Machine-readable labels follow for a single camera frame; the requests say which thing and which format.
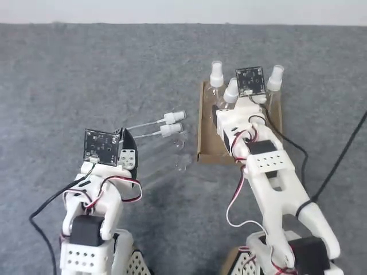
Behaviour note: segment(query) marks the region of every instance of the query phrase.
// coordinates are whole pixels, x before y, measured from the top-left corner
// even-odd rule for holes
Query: cardboard box
[[[202,115],[205,82],[200,85],[199,128],[197,142],[197,161],[200,163],[235,164],[227,152],[223,141],[218,136],[216,127]],[[283,132],[282,106],[272,107],[272,121],[280,132]]]

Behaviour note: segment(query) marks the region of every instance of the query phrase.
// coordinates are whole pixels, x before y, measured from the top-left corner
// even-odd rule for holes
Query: white plastic part
[[[239,89],[237,86],[237,78],[233,77],[229,81],[228,87],[224,91],[223,99],[225,102],[233,104],[239,97]]]
[[[210,74],[210,85],[215,88],[222,87],[224,85],[224,76],[222,71],[222,62],[212,62],[212,73]]]
[[[78,274],[77,272],[111,274],[113,252],[113,239],[100,246],[75,245],[65,240],[61,244],[61,274]]]
[[[150,275],[148,266],[145,264],[143,254],[139,250],[135,250],[128,262],[128,270],[126,275]]]
[[[116,252],[114,259],[116,259],[116,261],[114,261],[112,265],[112,274],[126,274],[128,262],[132,254],[134,239],[127,230],[117,229],[116,233],[119,234],[119,236],[115,244]]]
[[[134,169],[136,165],[135,150],[122,149],[118,164],[127,170]]]
[[[249,247],[251,253],[256,256],[256,273],[260,274],[260,268],[263,270],[264,274],[276,274],[278,272],[277,269],[271,264],[270,256],[271,256],[271,247],[269,245],[265,245],[259,240],[260,237],[263,237],[264,232],[256,232],[251,234],[247,240],[246,245]],[[299,239],[300,236],[294,233],[293,231],[285,231],[284,235],[286,236],[287,241],[292,241],[294,239]],[[273,262],[277,265],[281,266],[282,263],[279,263],[279,259],[276,254],[272,256]],[[343,275],[343,271],[330,262],[330,269],[325,270],[325,275]]]
[[[85,189],[91,198],[97,198],[99,194],[100,183],[103,178],[96,175],[90,175],[87,179],[91,181],[90,184],[82,187],[76,186],[74,187],[74,189]],[[93,214],[104,217],[104,221],[100,229],[100,235],[103,240],[107,241],[112,238],[113,233],[116,230],[117,222],[122,213],[123,206],[121,201],[121,194],[114,184],[106,182],[102,190],[103,195],[100,197],[98,203],[95,205],[95,212]],[[66,195],[67,214],[63,221],[64,235],[70,235],[71,224],[74,218],[84,212],[80,205],[81,201],[85,202],[85,199],[83,197],[84,196],[75,197],[71,193]]]
[[[259,102],[259,98],[260,96],[253,97],[255,102]],[[277,152],[252,155],[249,154],[242,136],[233,146],[233,155],[246,159],[241,162],[246,164],[245,177],[249,181],[263,215],[263,225],[268,233],[268,246],[274,247],[274,254],[278,256],[280,263],[293,268],[295,259],[284,235],[283,215],[295,215],[299,206],[309,200],[309,196],[299,181],[294,165],[283,150],[280,140],[264,124],[249,123],[248,119],[252,115],[262,116],[260,107],[251,102],[248,97],[240,97],[233,110],[217,111],[217,133],[229,150],[237,133],[245,129],[251,131],[251,128],[255,127],[258,132],[257,141],[270,140],[276,147]],[[277,177],[269,180],[266,176],[266,172],[269,171],[277,171]],[[277,184],[281,190],[274,190],[274,184]],[[314,236],[323,239],[330,259],[339,257],[338,240],[315,203],[309,204],[302,210],[299,220]]]
[[[276,92],[280,90],[282,86],[282,77],[284,73],[284,67],[281,65],[276,65],[269,77],[267,88],[270,91]]]
[[[164,115],[164,121],[166,122],[166,124],[173,124],[175,122],[178,122],[180,120],[183,120],[186,118],[186,112],[185,111],[179,111],[179,112],[171,112],[171,113],[166,113]]]
[[[173,133],[179,133],[181,131],[182,131],[182,124],[175,123],[171,125],[162,125],[159,133],[165,138],[167,136],[172,135]]]

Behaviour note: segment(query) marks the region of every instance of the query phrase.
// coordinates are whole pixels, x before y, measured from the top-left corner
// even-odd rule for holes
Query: gray carpet
[[[284,130],[310,153],[314,193],[366,109],[366,45],[365,27],[0,25],[0,274],[51,273],[28,216],[74,179],[84,128],[109,131],[181,107],[189,140],[180,154],[194,156],[198,85],[217,58],[227,80],[245,66],[262,65],[266,75],[275,64],[286,68]],[[341,244],[337,264],[353,275],[367,272],[366,135],[367,125],[319,202]],[[143,162],[155,160],[147,148],[158,141],[140,141]],[[300,167],[302,155],[286,148]],[[142,180],[150,187],[125,207],[121,227],[156,274],[218,274],[230,249],[258,231],[225,220],[238,168],[193,163],[181,174],[166,171]],[[57,259],[64,214],[58,199],[37,218]],[[261,221],[248,186],[231,216]]]

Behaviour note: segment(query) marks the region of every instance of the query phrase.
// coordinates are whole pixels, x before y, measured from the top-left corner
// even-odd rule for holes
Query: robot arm
[[[67,214],[63,221],[61,274],[126,274],[134,240],[117,225],[123,210],[122,195],[134,185],[142,191],[133,179],[137,167],[135,143],[131,135],[124,134],[119,160],[113,152],[119,141],[117,135],[87,130],[85,136],[84,149],[90,151],[84,152],[87,159],[76,177],[85,180],[63,193]],[[126,201],[137,201],[141,196]]]
[[[257,102],[264,102],[265,95],[253,98]],[[292,161],[283,149],[282,142],[265,125],[260,107],[249,97],[240,97],[233,110],[225,110],[225,112],[217,110],[216,113],[217,133],[221,136],[228,152],[245,164],[244,176],[249,181],[263,215],[266,244],[254,241],[253,239],[264,235],[264,233],[255,233],[257,235],[250,238],[248,246],[255,255],[257,253],[262,270],[267,272],[265,274],[277,272],[270,258],[280,266],[294,268],[297,259],[290,246],[290,239],[283,230],[283,215],[295,215],[297,209],[310,198],[295,173]],[[313,236],[322,240],[328,260],[339,257],[338,240],[315,203],[303,209],[299,220]],[[267,248],[261,248],[259,244],[266,245]],[[330,269],[326,270],[325,274],[343,273],[330,264]]]

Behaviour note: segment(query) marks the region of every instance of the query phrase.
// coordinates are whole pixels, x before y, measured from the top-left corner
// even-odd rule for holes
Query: black wire
[[[350,135],[349,140],[347,141],[346,145],[344,146],[343,151],[341,152],[340,156],[338,157],[337,161],[335,162],[335,164],[333,165],[333,168],[330,170],[329,174],[326,176],[325,180],[323,181],[323,183],[321,184],[319,190],[315,193],[315,195],[313,195],[311,197],[311,199],[307,202],[305,202],[304,204],[302,204],[296,212],[296,217],[298,218],[301,210],[303,208],[305,208],[307,205],[309,205],[311,202],[317,202],[321,193],[324,191],[324,189],[326,188],[327,184],[330,182],[331,177],[335,174],[335,171],[337,170],[337,168],[339,167],[341,161],[343,160],[345,154],[347,153],[349,147],[351,146],[354,138],[357,136],[359,130],[362,128],[363,123],[366,121],[367,118],[367,111],[365,111],[364,115],[362,116],[360,122],[358,123],[358,125],[356,126],[356,128],[354,129],[353,133]]]
[[[249,99],[259,105],[260,107],[262,107],[264,110],[265,110],[265,115],[266,115],[266,118],[269,122],[269,124],[271,125],[271,127],[273,128],[273,130],[279,135],[281,136],[285,141],[289,142],[290,144],[292,144],[295,148],[297,148],[298,150],[302,151],[303,154],[304,154],[304,159],[303,159],[303,162],[302,162],[302,166],[301,166],[301,169],[300,169],[300,177],[301,177],[301,184],[303,186],[304,189],[306,189],[306,164],[307,164],[307,161],[309,159],[309,154],[307,153],[307,151],[300,145],[296,144],[294,141],[292,141],[291,139],[287,138],[286,136],[284,136],[278,129],[277,127],[275,126],[275,124],[273,123],[273,121],[271,120],[270,118],[270,114],[269,114],[269,110],[268,108],[264,105],[264,104],[261,104],[261,103],[257,103],[253,100],[252,96],[249,96]]]
[[[75,185],[77,185],[78,183],[80,183],[81,181],[85,180],[90,173],[92,172],[92,170],[94,169],[94,167],[96,166],[96,164],[93,164],[92,168],[90,169],[90,171],[83,177],[81,177],[80,179],[74,180],[72,183],[68,184],[67,186],[65,186],[63,189],[59,190],[58,192],[56,192],[55,194],[53,194],[51,197],[49,197],[35,212],[33,212],[28,220],[29,222],[33,225],[33,227],[35,228],[35,230],[41,235],[42,239],[44,239],[44,241],[47,244],[47,248],[50,252],[51,255],[51,262],[52,262],[52,271],[53,271],[53,275],[57,275],[57,268],[56,268],[56,259],[55,259],[55,253],[53,251],[52,245],[50,243],[50,241],[48,240],[46,234],[43,232],[43,230],[38,226],[38,224],[36,224],[36,222],[33,220],[44,208],[46,208],[46,206],[48,204],[50,204],[54,199],[56,199],[60,194],[62,194],[63,192],[67,191],[67,189],[74,187]]]

